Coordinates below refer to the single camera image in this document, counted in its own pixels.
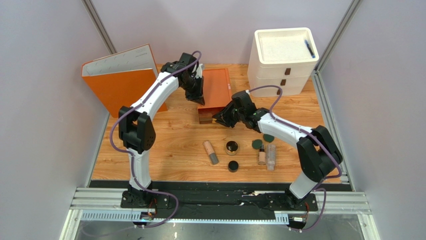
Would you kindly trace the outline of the orange makeup drawer box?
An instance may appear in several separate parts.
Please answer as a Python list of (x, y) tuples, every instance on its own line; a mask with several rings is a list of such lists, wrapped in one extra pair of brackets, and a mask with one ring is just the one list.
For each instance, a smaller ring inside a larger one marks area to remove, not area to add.
[(202, 74), (205, 104), (197, 107), (198, 121), (200, 124), (211, 124), (213, 115), (232, 100), (231, 81), (227, 68), (206, 69)]

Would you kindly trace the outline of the beige concealer tube grey cap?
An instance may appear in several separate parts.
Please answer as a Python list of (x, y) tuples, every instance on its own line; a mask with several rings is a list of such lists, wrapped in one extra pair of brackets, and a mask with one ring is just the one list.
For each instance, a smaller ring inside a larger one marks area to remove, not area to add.
[(206, 151), (206, 154), (208, 155), (211, 163), (213, 165), (217, 165), (219, 163), (219, 159), (218, 159), (218, 157), (216, 155), (216, 152), (215, 152), (215, 150), (214, 150), (213, 145), (211, 144), (211, 142), (209, 140), (204, 141), (203, 142), (203, 147), (204, 147), (204, 149)]

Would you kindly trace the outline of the BB cream foundation bottle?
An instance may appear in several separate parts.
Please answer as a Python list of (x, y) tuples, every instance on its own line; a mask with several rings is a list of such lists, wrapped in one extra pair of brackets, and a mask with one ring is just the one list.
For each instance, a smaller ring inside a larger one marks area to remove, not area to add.
[(265, 152), (265, 146), (262, 144), (259, 148), (258, 154), (257, 154), (257, 164), (260, 166), (266, 165), (266, 152)]

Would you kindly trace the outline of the clear plastic bottle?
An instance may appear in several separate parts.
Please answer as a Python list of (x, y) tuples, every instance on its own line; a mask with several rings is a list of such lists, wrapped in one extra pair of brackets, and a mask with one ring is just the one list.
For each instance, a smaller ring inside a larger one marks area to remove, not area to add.
[(276, 146), (268, 144), (266, 147), (266, 167), (268, 171), (274, 171), (276, 166)]

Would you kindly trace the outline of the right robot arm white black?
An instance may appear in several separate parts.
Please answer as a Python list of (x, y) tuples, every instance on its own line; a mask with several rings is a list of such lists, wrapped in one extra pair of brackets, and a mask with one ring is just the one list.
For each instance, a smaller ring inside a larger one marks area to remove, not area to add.
[(227, 128), (243, 123), (246, 128), (280, 139), (297, 150), (302, 172), (285, 190), (283, 202), (289, 208), (300, 207), (332, 171), (342, 171), (342, 154), (326, 127), (297, 125), (277, 116), (271, 109), (258, 108), (248, 90), (235, 93), (213, 119)]

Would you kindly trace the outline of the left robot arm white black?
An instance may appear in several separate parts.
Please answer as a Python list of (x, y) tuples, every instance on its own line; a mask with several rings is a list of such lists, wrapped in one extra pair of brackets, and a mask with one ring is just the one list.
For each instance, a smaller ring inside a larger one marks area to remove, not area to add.
[(118, 136), (129, 155), (129, 187), (122, 194), (122, 208), (147, 208), (160, 193), (152, 190), (150, 149), (156, 140), (153, 119), (166, 99), (178, 88), (185, 91), (188, 101), (205, 105), (203, 68), (198, 57), (183, 53), (178, 61), (162, 66), (157, 79), (146, 93), (130, 107), (119, 110)]

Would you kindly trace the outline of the open glass cream jar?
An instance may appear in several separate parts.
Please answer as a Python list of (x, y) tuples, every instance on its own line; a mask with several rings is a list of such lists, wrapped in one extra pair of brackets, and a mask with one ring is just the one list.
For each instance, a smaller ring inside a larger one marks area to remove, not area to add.
[(225, 152), (229, 156), (234, 156), (237, 154), (238, 150), (240, 149), (239, 144), (236, 141), (228, 141), (225, 145)]

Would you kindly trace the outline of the green round puff near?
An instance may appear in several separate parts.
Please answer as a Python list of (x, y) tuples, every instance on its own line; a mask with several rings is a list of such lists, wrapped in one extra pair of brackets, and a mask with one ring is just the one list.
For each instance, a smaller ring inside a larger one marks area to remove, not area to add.
[(263, 146), (263, 141), (261, 139), (255, 139), (252, 141), (251, 146), (255, 150), (259, 150)]

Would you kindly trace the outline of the green round puff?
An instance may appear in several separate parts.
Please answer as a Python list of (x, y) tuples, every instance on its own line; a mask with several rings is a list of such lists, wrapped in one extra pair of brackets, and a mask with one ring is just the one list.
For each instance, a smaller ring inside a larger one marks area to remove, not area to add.
[(267, 143), (272, 143), (275, 140), (275, 137), (269, 134), (264, 134), (263, 135), (263, 139), (267, 142)]
[(263, 146), (263, 141), (261, 139), (255, 139), (252, 141), (251, 146), (255, 150), (259, 150)]

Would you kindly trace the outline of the green round puff far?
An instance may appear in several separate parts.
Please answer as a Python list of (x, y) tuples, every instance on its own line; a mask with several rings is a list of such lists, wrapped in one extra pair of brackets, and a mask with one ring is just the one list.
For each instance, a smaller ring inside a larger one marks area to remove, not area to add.
[(264, 134), (263, 135), (263, 139), (267, 142), (267, 143), (272, 143), (275, 140), (275, 137), (269, 134)]

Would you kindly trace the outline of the black jar lid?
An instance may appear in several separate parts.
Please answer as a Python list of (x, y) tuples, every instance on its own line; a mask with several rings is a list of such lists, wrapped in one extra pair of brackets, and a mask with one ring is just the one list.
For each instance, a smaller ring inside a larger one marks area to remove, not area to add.
[(235, 173), (239, 169), (239, 163), (235, 160), (232, 160), (228, 163), (227, 169), (231, 173)]

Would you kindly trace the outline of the white three-drawer cabinet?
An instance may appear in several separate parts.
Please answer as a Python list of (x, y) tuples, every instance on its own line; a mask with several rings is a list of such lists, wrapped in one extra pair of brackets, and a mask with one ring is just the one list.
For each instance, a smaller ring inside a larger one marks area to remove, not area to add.
[[(308, 40), (312, 58), (304, 40)], [(254, 32), (247, 77), (257, 98), (294, 96), (304, 89), (319, 60), (307, 27), (259, 29)]]

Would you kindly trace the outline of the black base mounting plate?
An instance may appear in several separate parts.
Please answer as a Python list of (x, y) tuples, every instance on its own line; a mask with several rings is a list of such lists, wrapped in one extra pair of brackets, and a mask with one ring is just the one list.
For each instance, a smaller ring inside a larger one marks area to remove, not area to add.
[(254, 206), (272, 211), (318, 211), (316, 196), (310, 193), (305, 199), (291, 203), (285, 192), (260, 192), (242, 190), (171, 190), (168, 194), (146, 191), (122, 193), (120, 207), (125, 209), (169, 209), (176, 206)]

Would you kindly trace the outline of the blue pen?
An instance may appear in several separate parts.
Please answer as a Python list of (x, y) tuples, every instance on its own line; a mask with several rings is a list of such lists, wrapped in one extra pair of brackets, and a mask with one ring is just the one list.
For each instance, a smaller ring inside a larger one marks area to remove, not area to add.
[(304, 40), (304, 43), (309, 51), (309, 54), (311, 55), (311, 57), (314, 59), (316, 57), (315, 52), (313, 51), (313, 49), (311, 48), (311, 45), (309, 43), (309, 41), (307, 39)]

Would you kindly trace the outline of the aluminium rail frame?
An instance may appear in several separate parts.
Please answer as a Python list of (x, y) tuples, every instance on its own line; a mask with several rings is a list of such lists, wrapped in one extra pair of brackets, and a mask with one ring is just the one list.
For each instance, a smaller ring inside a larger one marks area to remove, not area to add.
[(355, 215), (366, 240), (379, 239), (374, 218), (362, 192), (315, 191), (303, 203), (284, 204), (283, 191), (177, 190), (148, 203), (130, 202), (122, 188), (81, 188), (74, 194), (61, 238), (76, 235), (86, 221), (130, 223), (207, 223), (288, 225), (292, 217), (313, 219), (326, 215)]

